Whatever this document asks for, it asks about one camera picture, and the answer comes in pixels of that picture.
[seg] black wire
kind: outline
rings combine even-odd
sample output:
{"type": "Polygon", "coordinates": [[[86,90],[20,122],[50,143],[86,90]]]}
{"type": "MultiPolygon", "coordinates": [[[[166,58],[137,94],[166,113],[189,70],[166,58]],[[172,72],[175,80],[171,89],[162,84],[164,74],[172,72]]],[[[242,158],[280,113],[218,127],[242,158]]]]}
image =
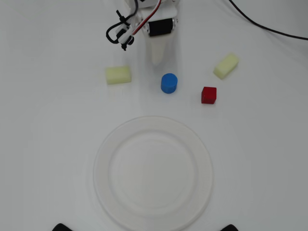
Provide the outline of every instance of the black wire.
{"type": "Polygon", "coordinates": [[[125,18],[125,20],[123,20],[123,21],[121,21],[121,22],[119,22],[119,23],[117,23],[117,24],[114,24],[113,26],[111,26],[111,27],[108,28],[108,30],[106,31],[106,37],[107,37],[107,39],[108,39],[111,43],[113,43],[113,44],[118,44],[119,41],[118,41],[118,39],[113,40],[113,39],[109,36],[109,32],[110,32],[112,29],[114,29],[114,28],[116,28],[116,27],[118,27],[118,26],[120,26],[120,25],[126,23],[126,21],[127,21],[128,19],[130,19],[131,17],[135,16],[135,15],[137,14],[137,12],[138,12],[138,9],[139,9],[138,0],[135,0],[135,11],[134,11],[132,14],[130,14],[129,16],[127,16],[127,17],[125,18]]]}
{"type": "Polygon", "coordinates": [[[237,11],[239,13],[241,13],[242,16],[244,16],[249,22],[251,22],[252,24],[264,29],[264,30],[268,30],[270,32],[273,32],[273,33],[276,33],[276,34],[280,34],[280,35],[284,35],[284,36],[287,36],[287,37],[291,37],[291,38],[295,38],[295,39],[301,39],[301,40],[308,40],[308,38],[305,38],[305,37],[299,37],[299,36],[294,36],[294,35],[289,35],[289,34],[285,34],[283,32],[279,32],[277,30],[273,30],[273,29],[270,29],[270,28],[267,28],[265,26],[262,26],[256,22],[254,22],[253,20],[251,20],[250,18],[248,18],[248,16],[246,16],[246,14],[244,14],[236,5],[235,3],[232,1],[232,0],[229,0],[229,2],[231,2],[231,4],[235,7],[235,9],[237,9],[237,11]]]}

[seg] yellow sponge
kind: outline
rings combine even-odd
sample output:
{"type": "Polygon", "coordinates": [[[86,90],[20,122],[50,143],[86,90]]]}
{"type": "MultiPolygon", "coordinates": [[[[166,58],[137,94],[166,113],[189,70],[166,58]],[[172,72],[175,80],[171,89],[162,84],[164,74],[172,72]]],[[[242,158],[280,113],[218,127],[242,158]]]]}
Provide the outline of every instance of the yellow sponge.
{"type": "Polygon", "coordinates": [[[129,66],[108,67],[105,70],[107,84],[131,82],[129,66]]]}
{"type": "Polygon", "coordinates": [[[230,53],[215,67],[214,74],[217,77],[224,79],[238,63],[239,58],[235,54],[230,53]]]}

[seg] red cube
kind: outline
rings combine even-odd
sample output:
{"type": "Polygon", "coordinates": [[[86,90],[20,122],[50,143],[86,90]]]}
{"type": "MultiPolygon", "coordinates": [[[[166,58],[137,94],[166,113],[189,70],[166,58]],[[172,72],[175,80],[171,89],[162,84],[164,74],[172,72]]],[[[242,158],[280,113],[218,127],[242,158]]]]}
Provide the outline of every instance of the red cube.
{"type": "Polygon", "coordinates": [[[202,91],[201,102],[206,104],[214,104],[217,98],[217,89],[204,87],[202,91]]]}

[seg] white plate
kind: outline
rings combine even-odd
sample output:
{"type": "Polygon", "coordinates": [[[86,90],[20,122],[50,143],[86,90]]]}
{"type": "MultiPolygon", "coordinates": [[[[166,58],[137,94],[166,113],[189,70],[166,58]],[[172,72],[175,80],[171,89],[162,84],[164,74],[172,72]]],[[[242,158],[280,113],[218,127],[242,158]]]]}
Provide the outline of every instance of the white plate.
{"type": "Polygon", "coordinates": [[[103,208],[132,231],[178,231],[207,206],[210,156],[199,137],[165,117],[133,119],[103,142],[94,168],[103,208]]]}

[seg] blue cap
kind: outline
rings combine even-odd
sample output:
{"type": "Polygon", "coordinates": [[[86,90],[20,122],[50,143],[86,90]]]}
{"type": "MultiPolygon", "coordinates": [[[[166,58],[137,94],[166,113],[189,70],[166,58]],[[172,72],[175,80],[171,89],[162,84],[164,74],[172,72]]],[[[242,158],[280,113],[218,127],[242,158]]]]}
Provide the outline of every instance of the blue cap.
{"type": "Polygon", "coordinates": [[[174,74],[165,74],[162,78],[162,90],[164,93],[171,94],[177,89],[178,78],[174,74]]]}

